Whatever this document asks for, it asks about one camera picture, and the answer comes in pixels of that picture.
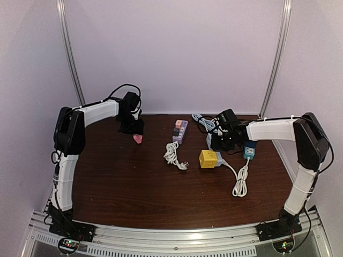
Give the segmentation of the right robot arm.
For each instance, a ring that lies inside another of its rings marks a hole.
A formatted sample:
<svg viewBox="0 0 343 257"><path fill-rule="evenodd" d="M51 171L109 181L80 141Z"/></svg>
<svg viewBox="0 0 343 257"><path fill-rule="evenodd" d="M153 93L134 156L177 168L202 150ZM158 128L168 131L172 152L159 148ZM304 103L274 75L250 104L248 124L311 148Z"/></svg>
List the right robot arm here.
<svg viewBox="0 0 343 257"><path fill-rule="evenodd" d="M275 232L288 235L294 228L299 213L313 193L327 152L332 146L319 121L312 112L302 116L239 119L231 109L212 120L214 126L206 130L209 147L215 151L232 150L237 145L261 140L291 141L296 145L298 171L291 192L279 213Z"/></svg>

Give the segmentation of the yellow cube adapter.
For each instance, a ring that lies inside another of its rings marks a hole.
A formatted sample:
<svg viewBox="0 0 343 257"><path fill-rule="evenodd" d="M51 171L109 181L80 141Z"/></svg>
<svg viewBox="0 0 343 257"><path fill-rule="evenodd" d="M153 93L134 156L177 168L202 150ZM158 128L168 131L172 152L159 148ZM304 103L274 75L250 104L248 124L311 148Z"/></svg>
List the yellow cube adapter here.
<svg viewBox="0 0 343 257"><path fill-rule="evenodd" d="M199 164L202 169L211 169L217 165L218 157L213 150L202 150L199 155Z"/></svg>

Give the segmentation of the purple power strip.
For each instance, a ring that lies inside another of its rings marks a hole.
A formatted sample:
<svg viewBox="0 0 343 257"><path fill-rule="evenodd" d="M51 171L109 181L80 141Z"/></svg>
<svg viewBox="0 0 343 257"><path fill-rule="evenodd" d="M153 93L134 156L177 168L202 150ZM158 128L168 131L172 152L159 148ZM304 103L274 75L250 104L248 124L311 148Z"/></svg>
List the purple power strip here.
<svg viewBox="0 0 343 257"><path fill-rule="evenodd" d="M179 145L181 145L184 141L185 138L185 134L187 132L187 128L188 128L188 121L187 120L182 120L182 127L180 128L180 134L178 137L174 137L172 136L172 141L173 142L177 142Z"/></svg>

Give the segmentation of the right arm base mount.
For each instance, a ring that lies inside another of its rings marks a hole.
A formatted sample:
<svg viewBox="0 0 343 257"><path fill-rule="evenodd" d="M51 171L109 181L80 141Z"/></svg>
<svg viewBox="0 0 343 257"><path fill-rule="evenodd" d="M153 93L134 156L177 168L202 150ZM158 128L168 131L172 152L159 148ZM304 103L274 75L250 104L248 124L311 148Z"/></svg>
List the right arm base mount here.
<svg viewBox="0 0 343 257"><path fill-rule="evenodd" d="M282 209L276 221L262 221L256 226L259 241L267 241L280 237L290 236L292 233L301 232L299 214L292 215Z"/></svg>

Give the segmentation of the grey charger plug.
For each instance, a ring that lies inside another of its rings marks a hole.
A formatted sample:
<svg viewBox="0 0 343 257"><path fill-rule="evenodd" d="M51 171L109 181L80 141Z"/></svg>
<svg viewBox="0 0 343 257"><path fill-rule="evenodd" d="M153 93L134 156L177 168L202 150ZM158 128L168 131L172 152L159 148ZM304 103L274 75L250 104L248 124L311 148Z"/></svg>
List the grey charger plug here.
<svg viewBox="0 0 343 257"><path fill-rule="evenodd" d="M175 128L173 129L173 136L174 136L174 137L178 137L179 134L180 134L180 129L175 127Z"/></svg>

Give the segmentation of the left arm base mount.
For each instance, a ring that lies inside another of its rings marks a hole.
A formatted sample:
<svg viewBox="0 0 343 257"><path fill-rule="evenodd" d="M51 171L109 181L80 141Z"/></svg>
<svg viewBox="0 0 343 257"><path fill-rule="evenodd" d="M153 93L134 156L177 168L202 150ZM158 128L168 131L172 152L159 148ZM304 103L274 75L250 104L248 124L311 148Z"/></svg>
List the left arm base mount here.
<svg viewBox="0 0 343 257"><path fill-rule="evenodd" d="M72 210L60 212L58 209L50 206L47 213L51 217L51 225L49 225L50 233L73 240L92 242L95 225L73 221Z"/></svg>

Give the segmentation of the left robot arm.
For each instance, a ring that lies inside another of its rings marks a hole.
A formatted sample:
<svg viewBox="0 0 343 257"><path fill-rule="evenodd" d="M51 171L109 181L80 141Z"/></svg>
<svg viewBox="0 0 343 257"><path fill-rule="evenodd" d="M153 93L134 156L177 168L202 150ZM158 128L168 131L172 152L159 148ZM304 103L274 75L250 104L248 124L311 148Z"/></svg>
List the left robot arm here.
<svg viewBox="0 0 343 257"><path fill-rule="evenodd" d="M86 145L85 129L101 120L115 118L120 122L119 132L132 134L137 144L141 144L144 121L141 114L141 99L133 92L124 98L108 97L104 100L81 105L63 107L58 115L54 131L54 152L51 160L55 164L53 176L54 196L52 217L57 219L72 210L72 187L74 170L80 154Z"/></svg>

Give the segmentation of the pink charger plug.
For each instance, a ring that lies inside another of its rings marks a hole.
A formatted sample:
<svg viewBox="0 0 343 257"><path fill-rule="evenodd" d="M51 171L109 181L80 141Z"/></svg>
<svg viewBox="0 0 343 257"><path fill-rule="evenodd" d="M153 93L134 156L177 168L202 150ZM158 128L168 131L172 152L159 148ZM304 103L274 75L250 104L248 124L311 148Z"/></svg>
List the pink charger plug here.
<svg viewBox="0 0 343 257"><path fill-rule="evenodd" d="M178 129L180 129L180 128L182 127L182 123L183 123L183 121L178 119L178 120L175 122L175 127L178 128Z"/></svg>

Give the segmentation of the light blue power strip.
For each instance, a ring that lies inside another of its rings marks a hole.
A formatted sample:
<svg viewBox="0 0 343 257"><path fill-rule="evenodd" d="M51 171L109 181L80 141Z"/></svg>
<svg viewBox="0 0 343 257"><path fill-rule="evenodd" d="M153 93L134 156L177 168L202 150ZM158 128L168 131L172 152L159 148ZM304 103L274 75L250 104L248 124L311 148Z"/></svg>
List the light blue power strip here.
<svg viewBox="0 0 343 257"><path fill-rule="evenodd" d="M208 151L210 152L209 156L211 156L211 161L214 162L214 159L215 159L215 163L214 164L208 164L207 167L208 168L214 168L214 167L221 166L223 163L221 153L213 150L213 148L211 146L211 143L212 143L212 135L211 134L207 135L206 142L207 142L207 146L208 146Z"/></svg>

